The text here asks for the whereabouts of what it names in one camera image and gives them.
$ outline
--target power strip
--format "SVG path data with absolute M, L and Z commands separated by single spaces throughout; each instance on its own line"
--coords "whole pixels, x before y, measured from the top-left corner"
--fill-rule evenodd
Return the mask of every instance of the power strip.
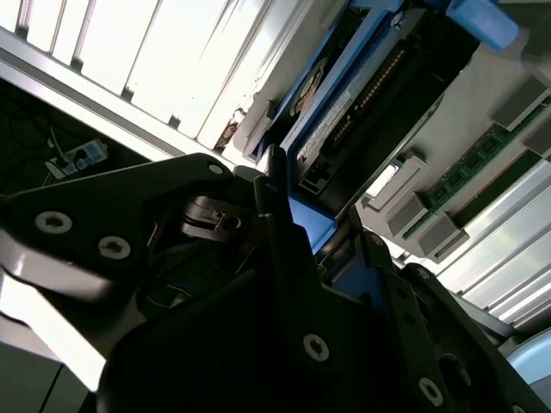
M 72 162 L 78 151 L 86 152 L 86 157 L 81 157 L 74 163 L 68 163 L 65 167 L 58 164 L 59 158 L 53 157 L 46 162 L 46 167 L 56 179 L 63 179 L 86 169 L 89 165 L 100 163 L 108 158 L 107 145 L 100 139 L 94 139 L 84 145 L 80 145 L 65 153 L 66 160 Z

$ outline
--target green circuit board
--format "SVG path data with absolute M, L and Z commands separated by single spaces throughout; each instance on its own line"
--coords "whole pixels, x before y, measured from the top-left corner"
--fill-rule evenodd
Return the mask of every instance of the green circuit board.
M 413 226 L 407 230 L 403 238 L 409 238 L 416 230 L 435 215 L 440 208 L 448 202 L 459 190 L 467 185 L 475 176 L 479 174 L 510 142 L 512 142 L 526 126 L 537 118 L 543 110 L 551 104 L 551 96 L 548 96 L 540 103 L 517 127 L 508 131 L 504 127 L 493 124 L 480 137 L 480 139 L 454 163 L 446 173 L 430 187 L 425 193 L 421 194 L 421 199 L 428 211 Z

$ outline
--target blue plastic handle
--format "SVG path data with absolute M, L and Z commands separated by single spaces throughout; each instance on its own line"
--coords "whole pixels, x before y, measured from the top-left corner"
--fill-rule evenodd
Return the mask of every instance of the blue plastic handle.
M 491 0 L 452 0 L 446 15 L 497 52 L 518 36 L 518 25 Z

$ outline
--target screw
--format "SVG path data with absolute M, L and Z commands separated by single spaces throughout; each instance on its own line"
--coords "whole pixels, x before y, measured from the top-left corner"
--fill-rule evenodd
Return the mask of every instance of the screw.
M 404 24 L 404 12 L 400 11 L 394 18 L 390 21 L 390 27 L 396 30 L 400 30 Z
M 121 237 L 105 237 L 97 245 L 102 256 L 112 260 L 124 260 L 130 255 L 130 244 Z
M 224 173 L 224 170 L 220 166 L 215 165 L 214 163 L 211 163 L 210 165 L 208 165 L 208 168 L 210 169 L 211 172 L 215 173 L 216 175 L 222 175 Z
M 46 234 L 65 234 L 72 228 L 72 220 L 64 213 L 46 211 L 34 219 L 37 228 Z
M 440 407 L 444 404 L 442 392 L 431 379 L 427 379 L 426 377 L 419 379 L 419 389 L 435 407 Z
M 418 274 L 421 276 L 423 280 L 428 280 L 430 278 L 429 273 L 424 268 L 419 268 Z
M 304 349 L 314 360 L 323 362 L 329 359 L 329 348 L 323 338 L 316 334 L 306 334 L 302 339 Z

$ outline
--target bright light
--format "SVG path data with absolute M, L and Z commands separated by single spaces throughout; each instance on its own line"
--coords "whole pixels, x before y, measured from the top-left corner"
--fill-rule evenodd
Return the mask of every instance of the bright light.
M 269 151 L 264 151 L 260 161 L 257 163 L 257 170 L 263 172 L 264 174 L 268 172 L 268 155 Z
M 398 172 L 398 169 L 399 166 L 394 163 L 388 165 L 365 193 L 371 198 L 377 196 L 379 192 L 382 191 L 382 189 L 390 182 L 390 180 L 393 179 L 393 176 L 396 172 Z
M 59 25 L 59 33 L 53 48 L 53 56 L 68 65 L 77 46 L 80 28 L 89 0 L 67 0 L 65 12 Z
M 7 28 L 10 32 L 15 31 L 17 15 L 19 14 L 20 0 L 2 0 L 2 11 L 0 12 L 0 26 Z
M 257 83 L 269 75 L 263 66 L 270 61 L 272 54 L 279 51 L 274 45 L 288 34 L 283 28 L 294 13 L 297 2 L 298 0 L 272 2 L 269 6 L 244 57 L 228 79 L 227 86 L 215 102 L 197 137 L 205 146 L 214 147 L 236 108 L 241 107 L 245 112 L 249 109 L 246 103 L 250 101 L 249 106 L 252 104 L 253 94 L 258 91 Z
M 90 391 L 96 391 L 105 358 L 35 288 L 0 276 L 0 311 L 28 325 Z
M 156 0 L 96 0 L 80 55 L 82 73 L 120 94 L 155 4 Z
M 131 73 L 132 103 L 167 122 L 188 93 L 224 0 L 164 0 Z M 228 2 L 235 6 L 235 1 Z M 179 114 L 187 119 L 190 114 Z
M 224 149 L 224 152 L 222 153 L 222 156 L 228 161 L 235 163 L 236 165 L 243 165 L 243 166 L 248 166 L 249 168 L 256 168 L 256 165 L 254 162 L 243 157 L 243 154 L 233 144 L 233 140 L 231 140 L 227 144 L 226 148 Z
M 179 130 L 192 138 L 198 135 L 226 80 L 235 70 L 240 51 L 265 1 L 234 3 L 235 7 L 227 9 L 220 18 L 199 62 L 179 91 L 176 109 L 176 115 L 182 120 Z
M 539 290 L 537 290 L 535 293 L 533 293 L 529 297 L 523 299 L 520 303 L 515 304 L 509 310 L 507 310 L 506 312 L 501 314 L 498 318 L 500 320 L 505 321 L 506 323 L 508 323 L 509 321 L 507 319 L 509 317 L 513 316 L 517 311 L 522 310 L 523 307 L 525 307 L 526 305 L 534 302 L 536 299 L 541 297 L 543 294 L 545 294 L 549 290 L 551 290 L 551 283 L 548 283 L 546 286 L 540 288 Z
M 50 51 L 53 32 L 61 12 L 62 0 L 33 0 L 30 2 L 27 41 L 45 52 Z

